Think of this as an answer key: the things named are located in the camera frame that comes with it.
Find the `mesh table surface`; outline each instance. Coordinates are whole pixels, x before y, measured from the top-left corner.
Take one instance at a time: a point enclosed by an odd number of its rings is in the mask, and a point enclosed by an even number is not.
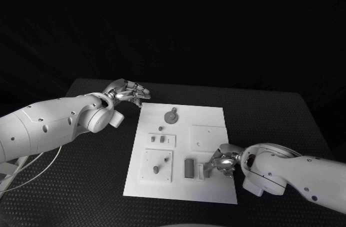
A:
[[[101,92],[111,80],[78,79],[66,97]],[[148,103],[222,107],[229,143],[282,145],[303,155],[333,160],[333,155],[301,96],[232,88],[143,83]],[[79,135],[62,147],[42,176],[4,193],[0,218],[4,226],[157,227],[199,223],[220,226],[344,226],[346,215],[308,202],[287,185],[282,196],[256,197],[242,188],[244,174],[233,173],[238,205],[122,196],[133,153],[140,108],[117,106],[124,114],[118,128]],[[11,187],[47,166],[58,150],[20,173]]]

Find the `black background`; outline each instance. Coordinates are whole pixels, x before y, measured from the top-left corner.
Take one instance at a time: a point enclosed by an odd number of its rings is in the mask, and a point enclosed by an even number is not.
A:
[[[76,78],[297,92],[346,162],[344,58],[346,0],[1,0],[0,115]]]

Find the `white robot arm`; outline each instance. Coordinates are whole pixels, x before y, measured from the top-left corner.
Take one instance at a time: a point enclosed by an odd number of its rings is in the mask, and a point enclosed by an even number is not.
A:
[[[346,164],[313,156],[272,143],[248,148],[222,144],[210,162],[205,163],[205,176],[218,168],[233,177],[235,164],[245,174],[242,187],[258,197],[264,191],[282,195],[287,183],[313,203],[346,214]]]
[[[114,110],[121,101],[141,107],[150,91],[137,83],[115,80],[105,90],[30,104],[0,118],[0,164],[50,151],[79,134],[120,126],[124,116]]]

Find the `wire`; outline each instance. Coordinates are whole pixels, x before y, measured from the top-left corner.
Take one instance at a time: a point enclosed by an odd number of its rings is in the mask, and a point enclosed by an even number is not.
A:
[[[39,156],[32,160],[32,162],[17,171],[14,172],[9,177],[6,177],[4,179],[0,180],[0,183],[3,181],[6,181],[9,178],[11,178],[16,174],[20,173],[22,170],[24,170],[27,168],[27,166],[39,159],[39,157],[42,156],[43,153],[39,154]]]
[[[7,189],[7,190],[4,190],[4,191],[0,191],[0,193],[13,191],[13,190],[17,189],[19,187],[24,186],[29,182],[32,182],[32,181],[43,174],[43,172],[47,170],[47,168],[49,168],[50,165],[53,164],[53,162],[55,162],[55,160],[56,160],[56,158],[58,158],[58,155],[59,155],[59,153],[60,153],[60,150],[62,150],[62,146],[59,147],[59,151],[58,151],[58,153],[56,153],[56,155],[55,155],[55,157],[53,157],[53,159],[52,159],[50,164],[49,164],[47,167],[42,170],[42,172],[40,172],[29,181],[26,181],[22,185],[19,185],[17,187],[14,187],[14,188],[11,188],[11,189]]]

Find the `robotic hand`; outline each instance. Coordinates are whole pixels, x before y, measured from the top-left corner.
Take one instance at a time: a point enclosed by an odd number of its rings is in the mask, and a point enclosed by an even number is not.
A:
[[[114,110],[121,101],[141,107],[150,91],[137,83],[115,80],[99,93],[30,104],[0,118],[0,164],[50,151],[79,134],[120,126],[124,116]]]
[[[346,164],[303,156],[287,147],[261,143],[248,148],[222,144],[203,164],[205,177],[216,168],[233,178],[235,164],[245,174],[242,187],[258,197],[282,195],[287,183],[313,203],[346,214]]]

